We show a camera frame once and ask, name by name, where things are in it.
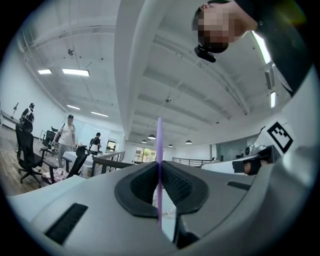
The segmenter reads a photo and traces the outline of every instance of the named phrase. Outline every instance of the purple stick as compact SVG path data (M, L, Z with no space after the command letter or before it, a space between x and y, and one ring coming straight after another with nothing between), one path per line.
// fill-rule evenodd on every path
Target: purple stick
M158 186L157 186L157 208L158 224L162 227L162 182L161 182L161 164L163 160L163 142L162 142L162 118L158 118L158 129L156 131L156 161L158 163Z

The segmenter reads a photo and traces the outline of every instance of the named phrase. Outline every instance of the ear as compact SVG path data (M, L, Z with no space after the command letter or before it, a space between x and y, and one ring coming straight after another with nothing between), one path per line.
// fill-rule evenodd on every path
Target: ear
M201 9L202 11L204 11L205 9L208 9L209 7L210 7L210 5L206 2L206 3L204 3L203 5L201 5L200 9Z

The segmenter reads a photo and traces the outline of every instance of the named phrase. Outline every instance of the ceiling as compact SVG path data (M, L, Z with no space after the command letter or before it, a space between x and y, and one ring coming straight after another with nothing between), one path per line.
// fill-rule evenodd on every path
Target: ceiling
M265 62L251 33L213 64L195 55L191 18L201 3L53 1L34 13L19 37L26 65L62 108L108 114L136 143L157 133L158 117L164 146L179 146L194 135L205 141L240 119L278 112L289 95L275 78L277 106L270 108ZM48 68L51 75L38 74ZM62 68L89 70L90 77L66 75Z

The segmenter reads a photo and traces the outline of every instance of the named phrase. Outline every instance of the gray pants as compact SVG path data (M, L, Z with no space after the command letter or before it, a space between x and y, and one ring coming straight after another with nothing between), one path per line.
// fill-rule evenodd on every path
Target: gray pants
M59 168L63 168L62 165L62 158L64 156L64 153L66 151L72 151L72 146L63 145L61 143L58 144L58 162L59 162Z

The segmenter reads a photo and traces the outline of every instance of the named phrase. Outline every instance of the black metal railing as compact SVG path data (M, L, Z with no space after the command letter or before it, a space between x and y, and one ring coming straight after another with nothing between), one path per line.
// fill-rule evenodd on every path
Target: black metal railing
M203 164L211 163L211 160L186 159L186 158L177 158L177 157L172 157L172 161L179 164L193 166L193 167L200 167Z
M91 169L91 177L95 174L100 173L110 173L116 169L122 169L128 166L132 166L132 163L122 162L125 157L125 152L115 152L102 156L94 156L93 164Z

